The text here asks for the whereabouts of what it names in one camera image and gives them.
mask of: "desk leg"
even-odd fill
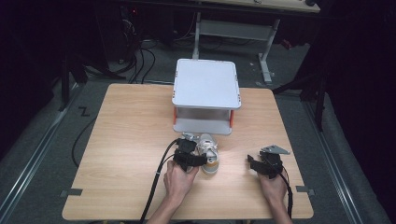
[[[271,79],[271,73],[268,69],[268,65],[267,65],[267,56],[268,53],[270,52],[270,48],[272,46],[272,43],[274,41],[275,35],[276,35],[276,31],[277,31],[277,27],[279,26],[280,20],[275,20],[274,25],[271,29],[271,32],[268,35],[268,40],[267,40],[267,45],[265,47],[265,50],[263,53],[259,54],[259,61],[260,61],[260,66],[262,67],[262,75],[264,77],[264,82],[265,84],[271,84],[272,83],[272,79]]]
[[[195,24],[195,43],[194,52],[192,53],[193,59],[199,59],[199,35],[201,33],[201,12],[197,12],[197,21]]]

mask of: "wrist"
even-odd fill
[[[183,203],[183,198],[166,195],[163,202],[166,203],[166,206],[169,206],[169,208],[178,209]]]

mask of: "human hand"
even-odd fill
[[[288,187],[280,175],[270,179],[268,175],[257,173],[262,184],[262,193],[268,203],[283,202]]]
[[[288,186],[280,175],[270,179],[268,175],[261,175],[257,173],[262,184],[262,193],[270,205],[276,223],[289,224],[291,219],[283,199],[285,198]]]
[[[199,167],[193,167],[190,172],[186,173],[177,163],[168,161],[167,169],[163,176],[166,197],[174,203],[180,204],[189,193]]]

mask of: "white box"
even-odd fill
[[[179,59],[172,102],[175,131],[230,134],[241,106],[235,64]]]

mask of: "silver metal object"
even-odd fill
[[[269,152],[269,153],[272,153],[272,154],[287,154],[287,155],[290,154],[289,151],[287,151],[286,149],[283,149],[282,147],[279,147],[277,145],[271,145],[269,147],[263,147],[262,151]]]

